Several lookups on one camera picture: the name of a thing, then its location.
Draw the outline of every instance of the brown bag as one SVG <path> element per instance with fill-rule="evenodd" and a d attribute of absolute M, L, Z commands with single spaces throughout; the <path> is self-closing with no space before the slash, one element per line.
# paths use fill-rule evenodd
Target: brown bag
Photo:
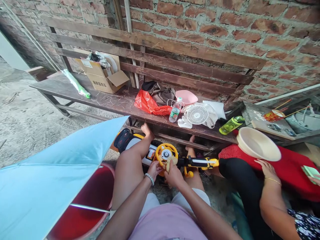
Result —
<path fill-rule="evenodd" d="M 174 88 L 164 88 L 159 83 L 155 83 L 148 92 L 158 106 L 171 106 L 172 101 L 175 100 L 176 91 Z"/>

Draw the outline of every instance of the beige plastic bowl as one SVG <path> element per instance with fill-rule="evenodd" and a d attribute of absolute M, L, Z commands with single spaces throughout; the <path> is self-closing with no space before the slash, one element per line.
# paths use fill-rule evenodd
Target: beige plastic bowl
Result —
<path fill-rule="evenodd" d="M 239 148 L 251 157 L 270 162 L 277 162 L 281 159 L 281 152 L 277 145 L 254 128 L 240 128 L 237 140 Z"/>

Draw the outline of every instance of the yellow toy steering wheel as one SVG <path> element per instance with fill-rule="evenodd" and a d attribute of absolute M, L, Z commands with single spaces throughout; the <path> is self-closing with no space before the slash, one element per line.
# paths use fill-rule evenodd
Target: yellow toy steering wheel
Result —
<path fill-rule="evenodd" d="M 157 147 L 156 158 L 159 161 L 161 167 L 164 166 L 162 161 L 167 161 L 167 159 L 171 156 L 174 156 L 178 159 L 178 151 L 172 144 L 162 143 Z"/>

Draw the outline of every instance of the hand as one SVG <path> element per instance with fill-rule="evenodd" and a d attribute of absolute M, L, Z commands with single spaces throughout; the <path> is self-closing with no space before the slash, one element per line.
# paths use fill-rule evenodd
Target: hand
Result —
<path fill-rule="evenodd" d="M 159 166 L 158 161 L 153 161 L 148 169 L 148 174 L 153 178 L 153 181 L 156 181 L 158 174 L 162 171 L 162 167 Z"/>
<path fill-rule="evenodd" d="M 166 170 L 164 171 L 164 177 L 171 187 L 175 187 L 178 190 L 185 183 L 180 170 L 173 164 L 173 161 L 170 161 L 169 173 Z"/>
<path fill-rule="evenodd" d="M 266 161 L 263 161 L 261 159 L 254 160 L 256 163 L 259 163 L 262 166 L 262 171 L 265 178 L 271 178 L 279 183 L 281 183 L 280 179 L 278 178 L 276 171 L 274 170 L 274 167 L 267 163 Z"/>
<path fill-rule="evenodd" d="M 320 180 L 319 179 L 316 179 L 316 178 L 313 178 L 313 177 L 308 177 L 310 180 L 314 181 L 318 186 L 320 186 Z"/>

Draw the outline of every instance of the fan grille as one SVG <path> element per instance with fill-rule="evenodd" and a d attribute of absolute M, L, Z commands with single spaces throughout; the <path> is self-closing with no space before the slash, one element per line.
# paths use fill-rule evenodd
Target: fan grille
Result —
<path fill-rule="evenodd" d="M 209 116 L 208 110 L 200 105 L 195 105 L 187 110 L 187 120 L 195 125 L 204 123 Z"/>

